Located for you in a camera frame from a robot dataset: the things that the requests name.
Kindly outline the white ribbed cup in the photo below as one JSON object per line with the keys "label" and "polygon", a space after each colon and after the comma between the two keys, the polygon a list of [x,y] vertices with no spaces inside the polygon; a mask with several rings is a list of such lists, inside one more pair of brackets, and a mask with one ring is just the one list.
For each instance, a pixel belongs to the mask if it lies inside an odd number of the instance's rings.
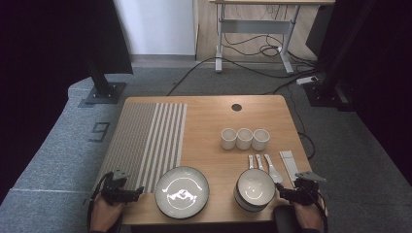
{"label": "white ribbed cup", "polygon": [[236,146],[237,132],[232,128],[225,128],[221,132],[221,147],[224,150],[232,150]]}
{"label": "white ribbed cup", "polygon": [[253,134],[252,147],[254,150],[265,150],[270,140],[270,134],[265,129],[257,129]]}
{"label": "white ribbed cup", "polygon": [[253,140],[253,132],[248,128],[241,128],[237,131],[236,147],[240,150],[247,150]]}

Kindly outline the black padded object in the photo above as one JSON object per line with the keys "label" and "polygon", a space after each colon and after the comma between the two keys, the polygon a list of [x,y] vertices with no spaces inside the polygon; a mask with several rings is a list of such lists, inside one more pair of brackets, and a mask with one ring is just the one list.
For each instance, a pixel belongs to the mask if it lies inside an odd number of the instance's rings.
{"label": "black padded object", "polygon": [[278,233],[300,233],[294,206],[277,206],[273,210],[273,216]]}

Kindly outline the white power strip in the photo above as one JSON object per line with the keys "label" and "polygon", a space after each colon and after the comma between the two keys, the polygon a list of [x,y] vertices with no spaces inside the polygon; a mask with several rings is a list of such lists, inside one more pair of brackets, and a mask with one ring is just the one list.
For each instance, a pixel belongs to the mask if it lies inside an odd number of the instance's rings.
{"label": "white power strip", "polygon": [[311,76],[311,77],[297,79],[296,84],[302,85],[302,84],[305,84],[305,83],[317,82],[318,80],[319,79],[316,76]]}

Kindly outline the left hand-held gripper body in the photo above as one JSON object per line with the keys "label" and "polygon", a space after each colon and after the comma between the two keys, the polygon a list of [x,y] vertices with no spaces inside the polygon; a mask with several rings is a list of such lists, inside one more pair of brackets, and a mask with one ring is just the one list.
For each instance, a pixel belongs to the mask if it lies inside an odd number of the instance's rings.
{"label": "left hand-held gripper body", "polygon": [[131,190],[124,190],[128,175],[121,169],[109,172],[103,181],[102,197],[110,204],[124,203],[123,200],[130,195]]}

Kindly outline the striped woven placemat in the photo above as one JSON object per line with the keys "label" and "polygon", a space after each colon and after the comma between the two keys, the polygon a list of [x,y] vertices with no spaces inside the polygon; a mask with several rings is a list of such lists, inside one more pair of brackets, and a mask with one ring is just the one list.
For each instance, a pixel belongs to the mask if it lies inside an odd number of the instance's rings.
{"label": "striped woven placemat", "polygon": [[187,106],[126,103],[99,174],[124,171],[127,190],[152,193],[161,176],[181,163]]}

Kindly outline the black curtain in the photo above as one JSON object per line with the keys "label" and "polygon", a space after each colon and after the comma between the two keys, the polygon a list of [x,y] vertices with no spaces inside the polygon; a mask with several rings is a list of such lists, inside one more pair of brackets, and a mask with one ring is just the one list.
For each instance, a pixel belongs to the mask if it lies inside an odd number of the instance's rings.
{"label": "black curtain", "polygon": [[88,60],[105,78],[132,71],[115,0],[0,0],[0,204]]}
{"label": "black curtain", "polygon": [[[318,58],[334,5],[318,8],[306,41]],[[376,0],[354,46],[339,85],[412,185],[412,0]]]}

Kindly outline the white-framed background desk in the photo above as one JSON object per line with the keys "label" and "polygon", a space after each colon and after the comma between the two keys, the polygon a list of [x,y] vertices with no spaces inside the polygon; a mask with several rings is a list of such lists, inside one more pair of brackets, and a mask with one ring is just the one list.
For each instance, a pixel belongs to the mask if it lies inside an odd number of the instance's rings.
{"label": "white-framed background desk", "polygon": [[[220,73],[223,70],[223,34],[279,34],[285,37],[283,45],[277,52],[288,74],[293,73],[292,64],[288,55],[288,47],[292,38],[292,33],[296,25],[297,17],[301,6],[330,6],[335,0],[209,0],[215,4],[217,9],[217,29],[218,44],[215,57],[215,71]],[[263,20],[263,19],[230,19],[224,16],[226,5],[286,5],[294,6],[294,15],[289,21],[286,20]]]}

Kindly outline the person's right hand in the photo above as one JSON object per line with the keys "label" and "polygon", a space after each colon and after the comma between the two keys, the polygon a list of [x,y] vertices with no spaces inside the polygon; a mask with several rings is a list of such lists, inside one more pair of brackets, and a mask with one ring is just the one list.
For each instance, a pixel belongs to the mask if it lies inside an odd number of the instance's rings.
{"label": "person's right hand", "polygon": [[315,204],[301,205],[292,203],[301,233],[321,233],[323,218]]}

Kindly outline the black metal stand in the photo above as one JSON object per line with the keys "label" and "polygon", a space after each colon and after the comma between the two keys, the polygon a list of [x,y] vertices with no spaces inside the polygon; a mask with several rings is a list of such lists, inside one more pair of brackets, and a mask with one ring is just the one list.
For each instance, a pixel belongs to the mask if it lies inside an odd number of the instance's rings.
{"label": "black metal stand", "polygon": [[93,88],[87,98],[80,102],[79,107],[92,108],[97,104],[117,104],[125,83],[110,83],[93,60],[88,60],[86,67],[93,81]]}
{"label": "black metal stand", "polygon": [[321,46],[316,69],[320,82],[304,84],[304,90],[313,107],[352,109],[351,101],[339,85],[339,69],[353,49],[357,35],[373,9],[376,0],[336,0]]}

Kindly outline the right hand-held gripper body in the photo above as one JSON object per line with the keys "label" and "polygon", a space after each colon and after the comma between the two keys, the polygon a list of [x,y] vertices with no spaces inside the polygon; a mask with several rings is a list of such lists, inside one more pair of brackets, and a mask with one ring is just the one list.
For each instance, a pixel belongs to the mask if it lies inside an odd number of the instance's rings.
{"label": "right hand-held gripper body", "polygon": [[301,205],[311,205],[319,200],[319,182],[326,179],[312,171],[295,174],[292,201]]}

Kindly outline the person's left hand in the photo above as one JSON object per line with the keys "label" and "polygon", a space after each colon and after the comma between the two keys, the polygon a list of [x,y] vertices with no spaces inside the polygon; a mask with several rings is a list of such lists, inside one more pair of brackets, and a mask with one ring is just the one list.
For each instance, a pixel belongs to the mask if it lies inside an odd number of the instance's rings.
{"label": "person's left hand", "polygon": [[124,203],[110,205],[98,194],[94,200],[91,212],[89,232],[107,233],[120,217],[123,208]]}

